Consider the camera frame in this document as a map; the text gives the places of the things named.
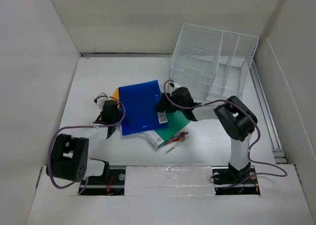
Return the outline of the orange folder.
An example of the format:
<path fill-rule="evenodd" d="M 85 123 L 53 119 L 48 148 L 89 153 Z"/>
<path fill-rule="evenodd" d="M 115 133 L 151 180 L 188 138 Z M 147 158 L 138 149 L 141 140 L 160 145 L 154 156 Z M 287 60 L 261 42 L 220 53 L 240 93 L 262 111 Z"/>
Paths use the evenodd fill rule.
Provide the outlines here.
<path fill-rule="evenodd" d="M 114 98 L 119 100 L 119 89 L 118 88 L 115 90 L 115 92 L 113 93 L 112 97 L 114 97 Z M 123 112 L 123 108 L 121 107 L 120 103 L 119 102 L 117 102 L 117 103 L 118 103 L 117 104 L 117 109 L 120 110 L 121 112 Z"/>

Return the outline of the green folder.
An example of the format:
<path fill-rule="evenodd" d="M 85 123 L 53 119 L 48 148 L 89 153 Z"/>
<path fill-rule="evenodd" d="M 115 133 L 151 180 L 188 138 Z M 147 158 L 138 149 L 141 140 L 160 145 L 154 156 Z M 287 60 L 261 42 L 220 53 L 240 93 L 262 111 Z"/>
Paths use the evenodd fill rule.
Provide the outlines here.
<path fill-rule="evenodd" d="M 143 132 L 143 135 L 154 147 L 159 148 L 164 142 L 180 132 L 190 121 L 181 112 L 169 112 L 172 105 L 163 93 L 148 93 L 146 97 L 146 107 L 150 110 L 150 128 Z"/>

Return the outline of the blue folder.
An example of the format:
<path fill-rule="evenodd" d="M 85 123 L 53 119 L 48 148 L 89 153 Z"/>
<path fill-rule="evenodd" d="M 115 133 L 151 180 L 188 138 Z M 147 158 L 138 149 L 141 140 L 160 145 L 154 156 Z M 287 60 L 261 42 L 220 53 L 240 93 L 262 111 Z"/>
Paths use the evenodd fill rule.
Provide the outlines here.
<path fill-rule="evenodd" d="M 119 87 L 118 93 L 125 107 L 121 123 L 124 136 L 168 127 L 166 114 L 155 110 L 161 100 L 157 80 Z"/>

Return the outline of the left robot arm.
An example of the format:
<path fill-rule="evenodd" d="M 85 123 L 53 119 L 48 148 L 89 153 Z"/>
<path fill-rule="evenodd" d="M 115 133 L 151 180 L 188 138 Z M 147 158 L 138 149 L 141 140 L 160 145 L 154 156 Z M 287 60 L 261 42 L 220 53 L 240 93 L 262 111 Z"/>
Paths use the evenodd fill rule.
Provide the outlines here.
<path fill-rule="evenodd" d="M 91 159 L 89 150 L 111 137 L 125 117 L 125 107 L 114 97 L 100 96 L 94 102 L 102 108 L 91 125 L 62 127 L 49 143 L 46 174 L 58 189 L 87 181 L 91 176 L 100 184 L 110 179 L 106 163 Z"/>

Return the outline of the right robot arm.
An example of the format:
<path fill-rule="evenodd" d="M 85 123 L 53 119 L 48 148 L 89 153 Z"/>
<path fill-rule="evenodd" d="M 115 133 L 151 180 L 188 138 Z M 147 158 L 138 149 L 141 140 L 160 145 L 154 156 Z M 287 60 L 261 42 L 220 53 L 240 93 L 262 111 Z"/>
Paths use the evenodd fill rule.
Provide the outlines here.
<path fill-rule="evenodd" d="M 250 139 L 258 120 L 238 97 L 231 96 L 221 104 L 215 101 L 207 105 L 195 102 L 186 87 L 177 87 L 171 93 L 163 93 L 154 109 L 159 113 L 179 111 L 190 121 L 219 120 L 231 139 L 231 158 L 227 171 L 213 173 L 214 184 L 236 184 L 250 174 Z"/>

